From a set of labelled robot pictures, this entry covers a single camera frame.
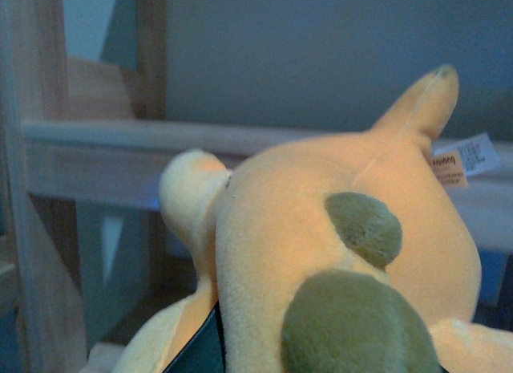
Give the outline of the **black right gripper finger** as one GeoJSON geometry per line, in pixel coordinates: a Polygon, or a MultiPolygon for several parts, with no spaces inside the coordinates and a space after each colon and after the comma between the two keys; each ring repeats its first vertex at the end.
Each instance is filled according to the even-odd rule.
{"type": "Polygon", "coordinates": [[[164,373],[224,373],[224,330],[218,302],[164,373]]]}

